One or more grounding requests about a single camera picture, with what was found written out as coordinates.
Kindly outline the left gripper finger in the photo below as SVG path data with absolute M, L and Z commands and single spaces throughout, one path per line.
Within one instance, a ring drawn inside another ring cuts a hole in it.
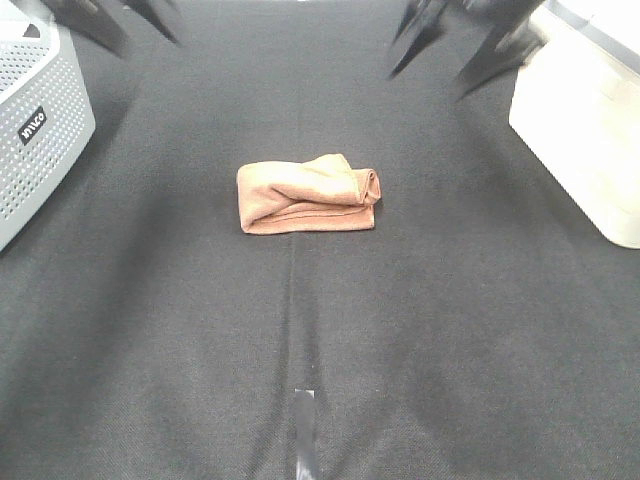
M 125 0 L 123 4 L 139 14 L 167 40 L 181 42 L 181 14 L 174 1 Z
M 128 54 L 128 36 L 99 1 L 43 0 L 55 21 L 114 55 Z

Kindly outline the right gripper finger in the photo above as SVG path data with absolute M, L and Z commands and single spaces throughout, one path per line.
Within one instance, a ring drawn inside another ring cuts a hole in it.
M 545 45 L 543 37 L 525 20 L 512 31 L 495 27 L 473 57 L 456 75 L 454 94 L 457 101 L 517 70 Z
M 387 78 L 396 78 L 443 33 L 447 1 L 409 1 L 387 53 Z

